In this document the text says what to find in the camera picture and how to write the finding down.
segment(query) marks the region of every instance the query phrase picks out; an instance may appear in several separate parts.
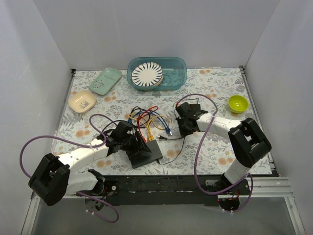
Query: white wall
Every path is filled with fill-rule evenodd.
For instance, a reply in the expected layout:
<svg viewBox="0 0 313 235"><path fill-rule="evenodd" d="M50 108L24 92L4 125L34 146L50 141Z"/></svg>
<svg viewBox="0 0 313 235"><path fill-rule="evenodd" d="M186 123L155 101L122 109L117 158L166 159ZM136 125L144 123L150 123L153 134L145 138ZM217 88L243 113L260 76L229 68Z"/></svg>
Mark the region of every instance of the white wall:
<svg viewBox="0 0 313 235"><path fill-rule="evenodd" d="M34 0L66 62L127 68L178 56L190 68L245 65L279 0Z"/></svg>
<svg viewBox="0 0 313 235"><path fill-rule="evenodd" d="M313 1L279 2L246 66L278 171L313 234Z"/></svg>
<svg viewBox="0 0 313 235"><path fill-rule="evenodd" d="M54 134L70 69L32 0L0 0L0 234L20 234L30 203L19 166L23 144ZM51 141L26 149L33 173Z"/></svg>

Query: black and white plate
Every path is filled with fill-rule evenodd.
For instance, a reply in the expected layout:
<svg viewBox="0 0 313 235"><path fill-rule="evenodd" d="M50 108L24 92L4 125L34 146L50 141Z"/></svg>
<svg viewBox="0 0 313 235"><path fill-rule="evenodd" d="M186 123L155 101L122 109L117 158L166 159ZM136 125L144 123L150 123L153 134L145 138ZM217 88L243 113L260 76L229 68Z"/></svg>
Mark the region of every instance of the black and white plate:
<svg viewBox="0 0 313 235"><path fill-rule="evenodd" d="M157 86L162 79L163 69L154 62L143 63L132 72L132 82L140 87Z"/></svg>

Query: gray leaf pattern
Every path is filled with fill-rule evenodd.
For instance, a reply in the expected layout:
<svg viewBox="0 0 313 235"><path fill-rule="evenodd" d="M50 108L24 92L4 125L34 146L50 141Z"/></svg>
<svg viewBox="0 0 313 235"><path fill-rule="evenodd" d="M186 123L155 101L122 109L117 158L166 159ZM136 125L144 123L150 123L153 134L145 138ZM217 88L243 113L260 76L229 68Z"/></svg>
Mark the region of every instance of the gray leaf pattern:
<svg viewBox="0 0 313 235"><path fill-rule="evenodd" d="M90 83L101 71L77 71L71 87L71 95L81 90L87 90ZM139 92L127 82L126 70L122 70L122 78L112 87L106 95L94 94L96 105L85 114L75 113L68 105L64 113L58 136L70 141L87 144L98 133L91 127L89 117L92 114L105 114L111 119L127 119L134 106L149 108L159 106L158 112L168 117L173 137L179 136L178 125L175 121L173 103L186 94L200 93L212 98L218 105L218 115L225 118L243 120L247 117L255 118L252 106L242 114L233 114L228 109L228 98L234 94L240 94L249 99L244 80L239 69L202 68L188 70L186 83L176 91L148 91ZM214 106L203 97L199 98L201 108L214 112ZM93 124L102 129L109 121L103 117L94 117ZM152 125L152 133L167 136L165 131L158 130ZM125 152L119 151L106 158L93 162L82 169L95 169L103 175L192 175L196 150L203 133L194 133L186 137L181 154L177 159L166 165L157 162L133 169ZM182 140L159 141L159 147L163 153L161 163L172 161L179 153ZM54 153L56 155L73 151L76 146L61 141L56 142ZM198 161L198 174L222 174L235 159L231 144L228 140L208 134L200 150ZM261 159L250 171L253 174L271 174L268 158Z"/></svg>

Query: green bowl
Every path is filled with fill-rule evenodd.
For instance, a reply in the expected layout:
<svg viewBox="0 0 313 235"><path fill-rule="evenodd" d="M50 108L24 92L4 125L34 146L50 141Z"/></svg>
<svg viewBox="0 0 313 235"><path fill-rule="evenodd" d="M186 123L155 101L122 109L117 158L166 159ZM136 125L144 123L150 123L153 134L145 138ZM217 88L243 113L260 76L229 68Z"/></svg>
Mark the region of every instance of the green bowl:
<svg viewBox="0 0 313 235"><path fill-rule="evenodd" d="M249 107L249 102L241 95L233 95L228 100L228 105L233 113L243 113Z"/></svg>

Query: teal bin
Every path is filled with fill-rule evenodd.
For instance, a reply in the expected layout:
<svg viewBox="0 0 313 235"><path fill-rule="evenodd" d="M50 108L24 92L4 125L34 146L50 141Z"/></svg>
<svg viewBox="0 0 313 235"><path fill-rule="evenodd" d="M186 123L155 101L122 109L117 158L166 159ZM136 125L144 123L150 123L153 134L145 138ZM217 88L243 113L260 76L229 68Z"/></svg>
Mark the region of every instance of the teal bin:
<svg viewBox="0 0 313 235"><path fill-rule="evenodd" d="M145 90L144 87L136 86L131 79L134 69L146 62L154 62L163 68L163 80L160 85ZM179 89L187 80L186 63L178 57L138 57L128 64L127 81L138 91L173 91Z"/></svg>

